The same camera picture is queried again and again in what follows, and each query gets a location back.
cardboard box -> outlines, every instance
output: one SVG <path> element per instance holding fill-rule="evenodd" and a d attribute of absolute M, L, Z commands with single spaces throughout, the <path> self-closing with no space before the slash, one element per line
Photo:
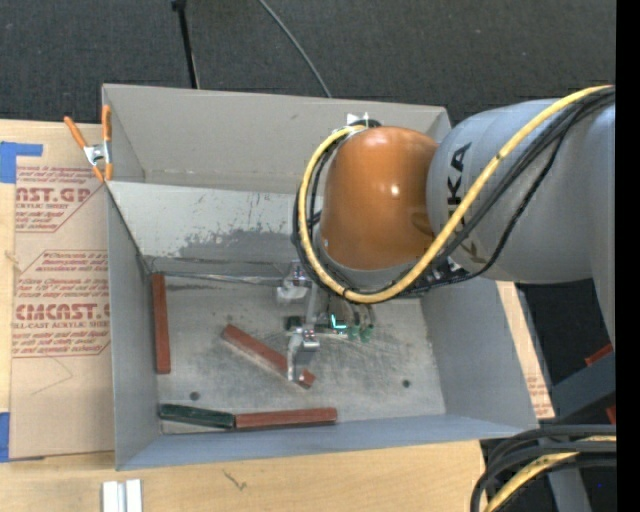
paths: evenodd
<path fill-rule="evenodd" d="M 257 282 L 282 277 L 294 194 L 349 113 L 442 140 L 440 107 L 104 87 L 113 112 L 107 224 L 116 466 L 190 464 L 505 437 L 537 425 L 505 294 L 476 279 L 376 306 L 370 344 L 323 342 L 310 390 L 233 352 L 227 323 L 280 351 L 295 310 Z M 150 275 L 167 276 L 170 375 L 154 371 Z M 180 430 L 160 403 L 228 412 L 336 406 L 338 424 Z"/>
<path fill-rule="evenodd" d="M 0 121 L 0 141 L 9 456 L 112 449 L 104 187 L 62 122 Z"/>

black cable on floor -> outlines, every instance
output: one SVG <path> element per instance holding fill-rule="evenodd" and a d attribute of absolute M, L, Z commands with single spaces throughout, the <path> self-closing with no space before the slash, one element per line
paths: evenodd
<path fill-rule="evenodd" d="M 189 69 L 189 81 L 191 83 L 191 88 L 200 89 L 200 80 L 198 79 L 198 73 L 196 72 L 196 62 L 195 58 L 193 57 L 191 39 L 189 37 L 187 15 L 185 14 L 186 7 L 187 0 L 171 0 L 171 8 L 174 12 L 178 13 L 178 19 L 180 20 L 180 32 L 182 33 L 182 44 L 184 45 L 184 53 L 187 57 L 187 67 Z"/>
<path fill-rule="evenodd" d="M 283 23 L 280 17 L 273 11 L 273 9 L 269 7 L 269 5 L 265 0 L 258 0 L 258 2 L 260 2 L 260 5 L 262 5 L 264 10 L 267 11 L 267 13 L 269 13 L 269 16 L 271 16 L 274 19 L 274 21 L 278 24 L 278 26 L 282 29 L 282 31 L 287 35 L 287 37 L 289 38 L 293 46 L 296 47 L 296 50 L 298 50 L 300 55 L 302 55 L 302 58 L 306 61 L 307 65 L 309 66 L 309 69 L 311 69 L 311 72 L 315 75 L 316 79 L 322 86 L 322 89 L 324 90 L 324 93 L 327 95 L 327 98 L 332 98 L 333 96 L 331 95 L 331 92 L 329 92 L 327 85 L 324 83 L 324 80 L 320 76 L 320 73 L 318 73 L 318 70 L 313 65 L 313 62 L 311 62 L 311 59 L 302 48 L 302 45 L 300 45 L 298 40 L 293 36 L 291 31 L 286 27 L 286 25 Z"/>

black cable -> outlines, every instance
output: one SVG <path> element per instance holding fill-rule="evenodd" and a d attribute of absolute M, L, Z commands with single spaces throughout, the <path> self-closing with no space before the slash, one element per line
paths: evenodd
<path fill-rule="evenodd" d="M 538 441 L 542 438 L 552 437 L 589 437 L 589 436 L 615 436 L 615 425 L 549 425 L 535 430 L 527 430 L 512 436 L 498 444 L 489 454 L 488 465 L 493 464 L 514 448 L 525 443 Z"/>
<path fill-rule="evenodd" d="M 616 443 L 612 441 L 575 441 L 553 443 L 550 445 L 537 446 L 534 448 L 524 448 L 511 453 L 501 460 L 487 467 L 484 474 L 478 479 L 471 494 L 471 511 L 476 512 L 480 507 L 482 493 L 485 491 L 490 482 L 498 477 L 507 469 L 513 469 L 514 472 L 521 469 L 522 465 L 529 463 L 544 455 L 554 453 L 575 452 L 576 455 L 587 453 L 616 453 Z"/>
<path fill-rule="evenodd" d="M 527 481 L 523 486 L 516 489 L 503 503 L 496 507 L 493 512 L 507 512 L 507 510 L 517 503 L 520 498 L 530 487 L 531 483 L 546 478 L 549 473 L 560 473 L 570 469 L 589 469 L 589 468 L 616 468 L 618 465 L 617 458 L 612 455 L 579 455 L 573 460 L 561 461 L 557 465 L 547 468 L 545 471 L 537 474 L 531 480 Z"/>
<path fill-rule="evenodd" d="M 506 192 L 513 182 L 527 169 L 527 167 L 545 151 L 550 144 L 564 137 L 569 129 L 577 122 L 589 115 L 593 110 L 600 108 L 602 102 L 609 102 L 615 94 L 614 89 L 598 90 L 589 96 L 565 107 L 557 117 L 550 121 L 544 130 L 529 144 L 518 157 L 511 169 L 505 174 L 500 183 L 495 187 L 485 202 L 478 208 L 474 216 L 465 224 L 447 248 L 434 260 L 434 266 L 443 263 L 448 256 L 469 236 L 470 232 L 478 225 L 491 207 Z"/>
<path fill-rule="evenodd" d="M 538 138 L 536 138 L 534 142 L 532 142 L 531 146 L 534 146 L 534 147 L 531 148 L 531 151 L 526 151 L 519 157 L 516 164 L 514 164 L 514 166 L 512 167 L 514 171 L 509 172 L 507 173 L 507 175 L 505 175 L 505 178 L 503 178 L 503 182 L 501 182 L 498 185 L 498 187 L 496 187 L 496 190 L 494 191 L 494 193 L 483 204 L 483 206 L 476 213 L 476 215 L 474 215 L 474 217 L 465 224 L 465 227 L 456 235 L 456 237 L 451 242 L 451 244 L 447 246 L 447 249 L 445 249 L 445 252 L 443 253 L 443 255 L 438 256 L 438 258 L 434 260 L 434 263 L 435 261 L 440 260 L 440 264 L 442 264 L 441 260 L 448 257 L 453 252 L 453 250 L 469 236 L 469 233 L 473 230 L 473 228 L 477 226 L 480 220 L 482 220 L 486 212 L 493 206 L 493 204 L 495 204 L 497 199 L 507 190 L 508 186 L 513 183 L 513 181 L 524 171 L 524 169 L 526 169 L 526 166 L 529 165 L 529 163 L 533 161 L 534 158 L 537 158 L 539 154 L 543 150 L 545 150 L 551 142 L 553 142 L 554 140 L 557 141 L 556 147 L 554 148 L 552 155 L 547 161 L 547 164 L 543 168 L 542 172 L 538 175 L 534 183 L 531 185 L 531 187 L 529 188 L 529 191 L 525 195 L 525 198 L 523 199 L 523 201 L 521 201 L 520 205 L 516 209 L 516 212 L 509 220 L 509 223 L 507 224 L 505 231 L 503 232 L 500 240 L 498 241 L 496 249 L 494 250 L 491 258 L 483 268 L 481 268 L 480 270 L 474 273 L 467 273 L 464 276 L 454 277 L 454 278 L 446 279 L 439 282 L 436 281 L 433 283 L 429 283 L 427 285 L 418 285 L 410 290 L 406 290 L 405 292 L 400 293 L 398 296 L 406 297 L 411 295 L 423 294 L 433 288 L 438 288 L 440 286 L 446 286 L 450 284 L 460 283 L 463 281 L 468 281 L 469 279 L 478 277 L 483 273 L 485 273 L 487 270 L 489 270 L 493 266 L 493 264 L 496 262 L 498 257 L 500 256 L 502 250 L 504 249 L 508 241 L 509 236 L 511 235 L 511 232 L 515 227 L 515 224 L 517 223 L 518 219 L 521 217 L 522 213 L 524 213 L 526 207 L 528 206 L 534 193 L 537 191 L 538 187 L 540 186 L 542 180 L 544 179 L 544 177 L 547 176 L 547 174 L 551 170 L 555 157 L 557 156 L 557 153 L 560 149 L 561 143 L 564 140 L 564 137 L 566 136 L 570 128 L 572 128 L 578 121 L 582 120 L 585 116 L 592 113 L 594 110 L 601 108 L 602 103 L 608 104 L 612 102 L 613 100 L 611 96 L 614 94 L 615 92 L 612 91 L 611 89 L 606 89 L 604 91 L 596 91 L 596 93 L 593 93 L 588 97 L 588 98 L 591 98 L 592 96 L 595 96 L 594 101 L 587 102 L 587 103 L 582 101 L 582 102 L 576 102 L 575 104 L 569 105 L 567 107 L 567 109 L 569 110 L 565 113 L 565 115 L 559 116 L 555 120 L 555 122 L 552 123 L 551 126 L 547 127 L 548 128 L 547 130 L 544 130 L 541 133 L 541 135 Z"/>
<path fill-rule="evenodd" d="M 191 88 L 200 89 L 200 81 L 198 80 L 196 63 L 193 57 L 193 50 L 191 48 L 191 39 L 189 37 L 187 15 L 185 14 L 186 7 L 187 0 L 171 0 L 171 8 L 174 12 L 178 13 L 178 19 L 180 21 L 180 32 L 182 33 L 182 44 L 184 46 L 184 53 L 187 57 L 187 67 L 189 69 L 189 81 L 191 83 Z"/>
<path fill-rule="evenodd" d="M 279 18 L 279 16 L 273 11 L 273 9 L 271 9 L 271 7 L 269 7 L 269 5 L 267 4 L 267 2 L 265 0 L 258 0 L 258 2 L 260 2 L 260 5 L 262 5 L 264 10 L 267 11 L 267 13 L 269 13 L 269 15 L 275 20 L 275 22 L 282 29 L 282 31 L 287 35 L 287 37 L 289 38 L 289 40 L 291 41 L 293 46 L 296 47 L 296 50 L 298 50 L 298 52 L 300 53 L 302 58 L 305 60 L 305 62 L 307 63 L 307 65 L 311 69 L 311 72 L 314 74 L 314 76 L 316 77 L 316 79 L 318 80 L 320 85 L 322 86 L 322 89 L 324 90 L 324 93 L 327 95 L 327 98 L 332 98 L 333 96 L 331 95 L 331 92 L 329 92 L 329 89 L 327 88 L 326 84 L 324 83 L 324 80 L 320 76 L 320 73 L 318 73 L 318 70 L 313 65 L 313 62 L 311 62 L 311 59 L 309 58 L 307 53 L 304 51 L 304 49 L 302 48 L 302 46 L 300 45 L 298 40 L 293 36 L 291 31 L 286 27 L 286 25 L 282 22 L 282 20 Z"/>

cardboard sheet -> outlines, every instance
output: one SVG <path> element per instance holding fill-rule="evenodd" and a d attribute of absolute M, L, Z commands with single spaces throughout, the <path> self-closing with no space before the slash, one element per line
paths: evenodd
<path fill-rule="evenodd" d="M 100 142 L 99 126 L 79 127 Z M 16 157 L 3 262 L 14 272 L 10 458 L 111 449 L 104 187 L 62 122 L 0 121 L 0 140 L 42 147 Z"/>

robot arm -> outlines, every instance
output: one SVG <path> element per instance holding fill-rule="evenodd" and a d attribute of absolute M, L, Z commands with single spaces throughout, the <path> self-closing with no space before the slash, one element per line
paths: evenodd
<path fill-rule="evenodd" d="M 439 146 L 408 132 L 348 126 L 311 158 L 293 240 L 314 281 L 375 304 L 478 275 L 592 277 L 615 343 L 615 88 L 484 112 Z"/>

